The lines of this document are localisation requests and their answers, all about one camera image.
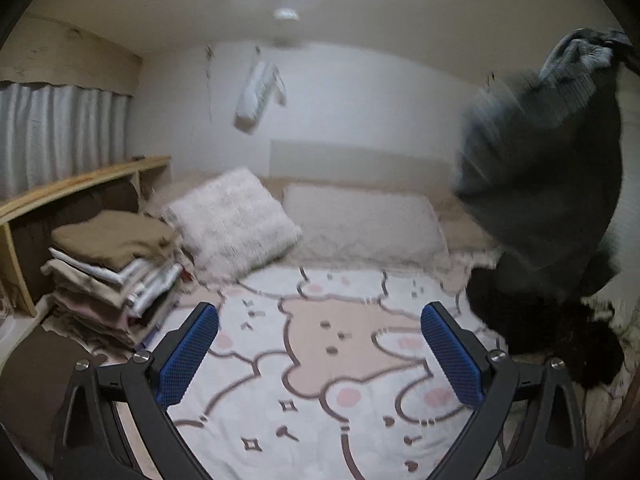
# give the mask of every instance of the black fluffy object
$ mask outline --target black fluffy object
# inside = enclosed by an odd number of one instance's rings
[[[471,311],[505,339],[511,354],[558,356],[586,389],[611,384],[625,356],[606,321],[592,320],[593,310],[580,301],[505,294],[494,287],[492,272],[474,268],[466,295]]]

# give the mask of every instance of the dark hanging garment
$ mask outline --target dark hanging garment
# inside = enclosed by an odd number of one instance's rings
[[[540,73],[481,91],[465,116],[454,191],[504,247],[494,283],[564,301],[614,275],[602,241],[622,184],[616,78],[625,34],[582,28]]]

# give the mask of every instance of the blue gripper pad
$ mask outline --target blue gripper pad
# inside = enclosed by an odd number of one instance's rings
[[[460,402],[477,409],[484,401],[480,370],[430,304],[422,310],[420,328]]]
[[[182,400],[218,334],[218,312],[207,305],[160,370],[156,401],[164,410]]]

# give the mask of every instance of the wooden frame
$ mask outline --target wooden frame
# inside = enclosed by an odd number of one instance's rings
[[[31,316],[36,316],[35,305],[24,281],[20,261],[15,253],[11,220],[59,198],[125,176],[131,177],[131,183],[136,189],[138,200],[140,200],[145,198],[143,197],[142,174],[149,172],[150,175],[158,178],[169,161],[171,161],[170,156],[150,156],[141,160],[125,162],[53,182],[46,186],[39,186],[12,200],[0,203],[0,279],[17,288],[17,306]]]

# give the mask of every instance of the pillow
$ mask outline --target pillow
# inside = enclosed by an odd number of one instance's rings
[[[280,256],[300,228],[247,168],[209,180],[162,208],[204,284],[231,282]]]
[[[448,254],[431,203],[423,196],[292,184],[284,209],[302,227],[292,264],[420,267]]]

